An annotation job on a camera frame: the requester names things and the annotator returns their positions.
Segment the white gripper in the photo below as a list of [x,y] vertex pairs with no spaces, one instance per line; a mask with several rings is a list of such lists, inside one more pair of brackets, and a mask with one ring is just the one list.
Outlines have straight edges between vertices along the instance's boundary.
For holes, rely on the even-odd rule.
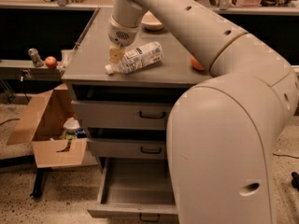
[[113,16],[109,19],[108,37],[111,42],[109,47],[109,60],[118,63],[125,54],[125,48],[134,41],[139,30],[139,21],[121,20]]

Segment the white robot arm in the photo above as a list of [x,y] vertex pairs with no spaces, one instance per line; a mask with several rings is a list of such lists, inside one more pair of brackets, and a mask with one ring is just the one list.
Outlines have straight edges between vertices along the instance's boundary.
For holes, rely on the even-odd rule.
[[166,148],[179,224],[277,224],[272,146],[298,106],[298,78],[277,52],[193,0],[115,0],[110,40],[150,11],[211,78],[183,93]]

